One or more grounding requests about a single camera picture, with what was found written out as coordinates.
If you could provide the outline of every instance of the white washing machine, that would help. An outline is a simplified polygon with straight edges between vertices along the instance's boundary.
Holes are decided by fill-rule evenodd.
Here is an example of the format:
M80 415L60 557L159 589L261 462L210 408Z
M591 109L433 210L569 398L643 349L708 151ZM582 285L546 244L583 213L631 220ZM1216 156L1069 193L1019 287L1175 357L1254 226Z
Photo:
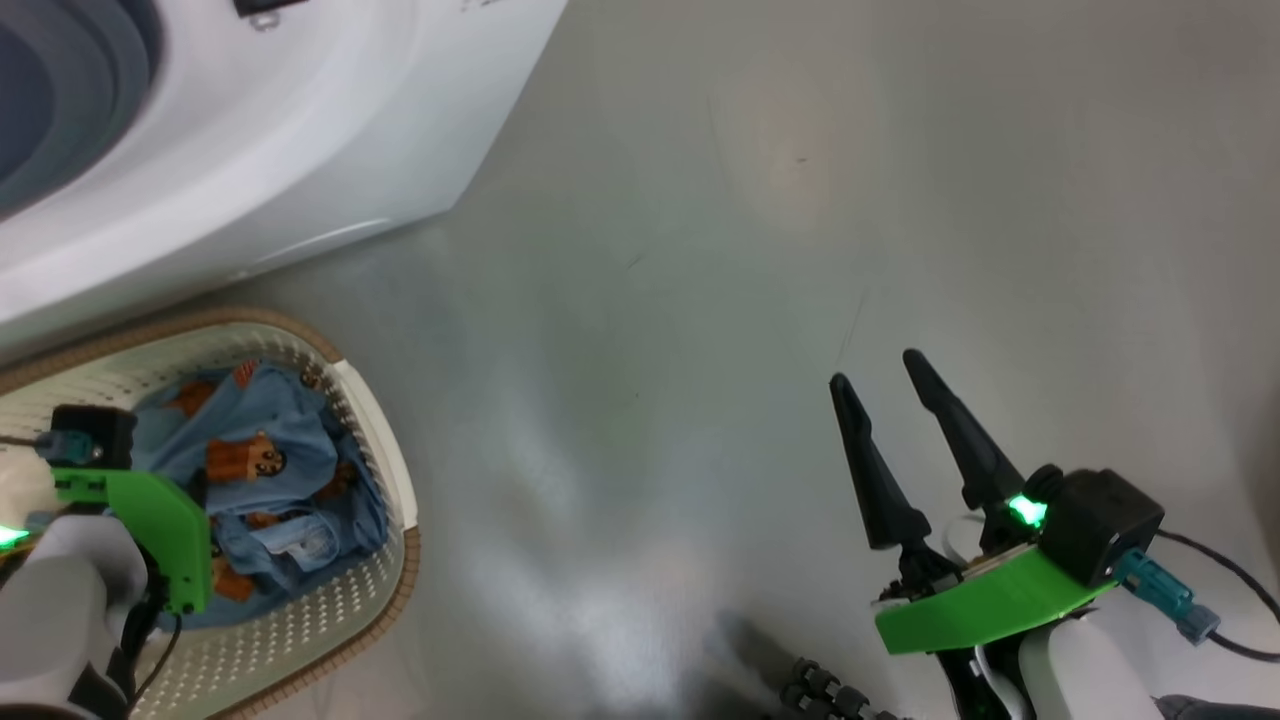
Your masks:
M564 3L5 0L0 357L447 210Z

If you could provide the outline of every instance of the cable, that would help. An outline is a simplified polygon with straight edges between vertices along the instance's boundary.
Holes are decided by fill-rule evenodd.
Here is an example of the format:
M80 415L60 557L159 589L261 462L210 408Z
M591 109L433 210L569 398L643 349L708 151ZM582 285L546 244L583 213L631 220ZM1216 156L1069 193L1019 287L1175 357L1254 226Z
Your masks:
M1276 623L1280 623L1280 602L1276 602L1276 598L1270 592L1267 592L1267 588L1262 587L1262 583L1254 579L1253 575L1251 575L1244 568L1236 565L1234 560L1213 550L1212 547L1193 541L1187 536L1170 533L1167 530L1156 530L1156 534L1165 539L1171 539L1176 543L1185 544L1192 550L1199 551L1213 562L1217 562L1222 568L1226 568L1231 573L1235 573L1235 575L1242 580L1244 580L1244 584L1249 585L1249 589L1252 589L1258 596L1258 600L1262 601L1262 605L1266 605L1267 610L1270 610L1271 614L1275 615ZM1266 652L1261 650L1254 650L1252 647L1245 647L1238 642L1224 638L1217 633L1217 630L1211 632L1208 634L1208 639L1212 641L1219 647L1221 647L1222 650L1228 650L1242 657L1248 657L1249 660L1257 660L1260 662L1280 662L1280 652Z
M138 701L142 700L142 693L147 692L147 688L151 687L151 682L155 680L156 675L160 674L160 669L164 667L165 661L169 660L169 655L173 653L173 647L178 644L178 635L180 634L182 634L182 615L174 614L173 635L169 637L169 646L164 648L164 655L160 656L160 661L156 662L156 666L151 669L151 674L147 675L147 679L142 680L142 684L138 685L138 692L133 693L133 702L129 703L129 712L132 712L133 708L137 707Z

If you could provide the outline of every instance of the white plastic basket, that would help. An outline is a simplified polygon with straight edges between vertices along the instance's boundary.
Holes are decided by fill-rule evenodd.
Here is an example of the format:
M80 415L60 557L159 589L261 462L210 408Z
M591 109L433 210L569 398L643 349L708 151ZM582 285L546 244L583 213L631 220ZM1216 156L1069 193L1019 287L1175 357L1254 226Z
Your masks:
M261 310L216 310L145 327L0 375L0 434L35 437L54 406L131 409L198 369L251 357L311 370L356 436L387 501L389 539L372 557L257 620L183 633L136 717L248 717L324 676L381 637L413 591L417 502L399 446L369 386L315 331ZM168 638L151 643L163 647ZM159 652L137 667L141 682Z

